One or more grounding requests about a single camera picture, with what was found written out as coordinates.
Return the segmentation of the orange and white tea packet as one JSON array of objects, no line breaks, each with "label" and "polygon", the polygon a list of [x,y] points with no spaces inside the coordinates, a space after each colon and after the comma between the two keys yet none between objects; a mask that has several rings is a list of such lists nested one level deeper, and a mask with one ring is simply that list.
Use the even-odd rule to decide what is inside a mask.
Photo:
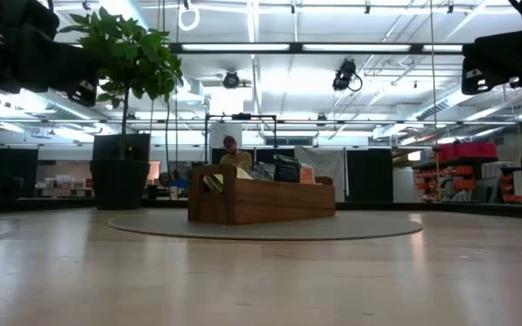
[{"label": "orange and white tea packet", "polygon": [[300,164],[299,182],[307,185],[313,185],[315,183],[314,168],[311,165],[305,163]]}]

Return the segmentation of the wooden three-compartment organizer box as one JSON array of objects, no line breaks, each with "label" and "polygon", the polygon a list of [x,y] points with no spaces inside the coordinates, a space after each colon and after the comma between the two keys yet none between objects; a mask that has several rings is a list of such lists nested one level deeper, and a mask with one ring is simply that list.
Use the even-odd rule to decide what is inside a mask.
[{"label": "wooden three-compartment organizer box", "polygon": [[188,189],[188,221],[218,225],[250,225],[287,222],[335,215],[335,189],[237,178],[237,167],[222,174],[224,189],[211,193],[200,173],[193,169]]}]

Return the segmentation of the green potted plant black pot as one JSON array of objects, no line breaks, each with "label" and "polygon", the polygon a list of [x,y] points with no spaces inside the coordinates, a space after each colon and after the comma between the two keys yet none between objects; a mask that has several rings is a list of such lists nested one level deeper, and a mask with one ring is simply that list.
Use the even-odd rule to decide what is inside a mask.
[{"label": "green potted plant black pot", "polygon": [[74,14],[62,34],[78,32],[81,49],[100,60],[95,99],[122,108],[121,132],[94,138],[90,171],[99,210],[137,210],[150,173],[150,135],[127,132],[130,101],[148,96],[168,100],[181,82],[181,60],[169,48],[169,33],[146,29],[140,22],[110,14],[105,8]]}]

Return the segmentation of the shelf with red bins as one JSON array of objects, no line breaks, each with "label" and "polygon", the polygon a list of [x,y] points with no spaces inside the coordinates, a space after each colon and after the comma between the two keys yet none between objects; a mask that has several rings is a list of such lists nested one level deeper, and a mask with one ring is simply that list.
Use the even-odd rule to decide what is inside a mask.
[{"label": "shelf with red bins", "polygon": [[491,142],[455,141],[421,152],[414,186],[424,203],[519,204],[516,174]]}]

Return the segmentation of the black upright panel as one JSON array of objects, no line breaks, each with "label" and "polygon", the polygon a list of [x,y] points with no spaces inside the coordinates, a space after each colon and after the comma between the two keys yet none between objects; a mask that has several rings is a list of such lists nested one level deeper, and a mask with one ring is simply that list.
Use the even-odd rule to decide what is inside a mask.
[{"label": "black upright panel", "polygon": [[349,202],[392,203],[392,154],[388,149],[347,152]]}]

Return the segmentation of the round grey mat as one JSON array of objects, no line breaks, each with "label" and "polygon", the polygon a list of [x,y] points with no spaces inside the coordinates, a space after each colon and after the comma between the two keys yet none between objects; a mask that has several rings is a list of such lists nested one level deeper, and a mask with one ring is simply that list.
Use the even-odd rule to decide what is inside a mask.
[{"label": "round grey mat", "polygon": [[184,211],[165,216],[118,216],[106,225],[121,231],[184,238],[247,241],[359,240],[418,233],[422,224],[407,216],[376,215],[369,211],[340,211],[334,217],[251,225],[190,222]]}]

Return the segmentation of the white hanging sheet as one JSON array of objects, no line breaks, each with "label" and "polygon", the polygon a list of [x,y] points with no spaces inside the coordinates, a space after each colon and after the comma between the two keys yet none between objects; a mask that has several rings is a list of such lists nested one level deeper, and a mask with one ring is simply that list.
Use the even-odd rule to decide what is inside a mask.
[{"label": "white hanging sheet", "polygon": [[310,165],[315,177],[329,177],[335,188],[335,202],[345,201],[345,181],[343,173],[343,151],[341,149],[315,149],[296,146],[295,158],[300,163]]}]

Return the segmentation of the black overhead beam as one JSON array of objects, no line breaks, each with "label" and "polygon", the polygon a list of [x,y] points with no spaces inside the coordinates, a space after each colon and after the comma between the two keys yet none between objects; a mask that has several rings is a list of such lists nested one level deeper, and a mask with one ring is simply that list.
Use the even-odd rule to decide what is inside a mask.
[{"label": "black overhead beam", "polygon": [[459,55],[462,43],[172,43],[175,54]]}]

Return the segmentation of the person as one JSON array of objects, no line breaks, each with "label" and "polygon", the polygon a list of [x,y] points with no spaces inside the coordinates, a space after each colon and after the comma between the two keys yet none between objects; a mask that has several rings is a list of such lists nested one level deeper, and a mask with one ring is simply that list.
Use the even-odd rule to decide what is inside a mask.
[{"label": "person", "polygon": [[253,159],[249,152],[237,148],[237,141],[232,136],[225,136],[223,146],[226,154],[221,158],[221,164],[238,166],[245,171],[250,171],[253,167]]}]

